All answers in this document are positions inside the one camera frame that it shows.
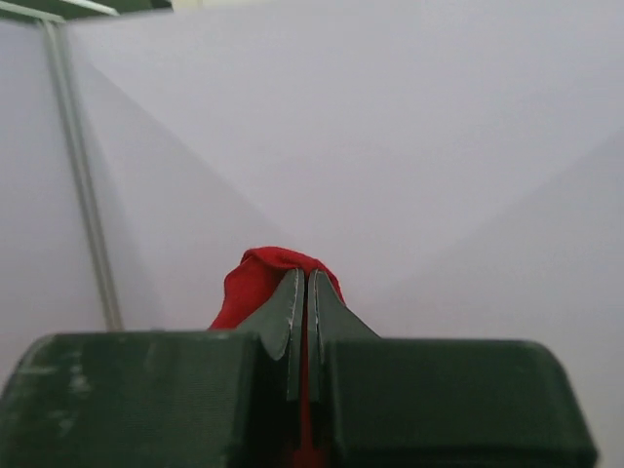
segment metal pole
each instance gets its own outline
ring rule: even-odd
[[[67,142],[80,211],[89,240],[104,321],[109,331],[121,331],[124,325],[106,250],[98,200],[91,177],[87,144],[80,121],[76,91],[72,82],[66,38],[64,31],[54,22],[43,20],[41,27],[44,32],[48,62],[57,95],[58,110]]]

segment white panel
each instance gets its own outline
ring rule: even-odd
[[[284,1],[71,32],[136,326],[204,327],[244,248],[300,248],[385,334],[550,346],[624,466],[624,4]]]
[[[51,332],[103,330],[43,38],[0,22],[0,385]]]

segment red fabric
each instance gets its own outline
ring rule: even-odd
[[[236,328],[271,297],[284,274],[293,268],[303,269],[306,277],[313,270],[325,271],[342,298],[338,280],[320,260],[280,247],[249,249],[243,254],[240,265],[225,277],[223,305],[211,330]],[[307,364],[307,333],[303,334],[302,347],[302,362]],[[307,365],[302,369],[301,379],[301,448],[292,454],[289,465],[292,468],[322,468],[325,466],[323,454],[312,445]]]

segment red cloth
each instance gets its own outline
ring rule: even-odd
[[[280,247],[249,249],[243,254],[241,264],[225,277],[223,305],[211,330],[236,328],[271,297],[284,274],[293,268],[303,269],[306,277],[313,270],[325,271],[342,299],[338,280],[320,260]],[[302,362],[307,364],[307,333],[303,334],[302,347]],[[290,465],[293,468],[322,468],[325,466],[323,454],[312,445],[307,381],[306,365],[301,376],[301,449],[292,454]]]

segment green ceiling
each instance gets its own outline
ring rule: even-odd
[[[75,20],[77,18],[100,16],[98,12],[89,10],[76,5],[62,2],[60,0],[6,0],[9,3],[21,5],[23,7],[40,10],[42,12],[52,13],[59,15],[66,20]],[[95,0],[102,5],[112,7],[120,14],[139,12],[142,10],[151,10],[154,8],[153,4],[163,4],[162,1],[152,2],[151,0]],[[0,18],[9,20],[29,21],[28,17],[22,15],[16,15],[0,10]]]

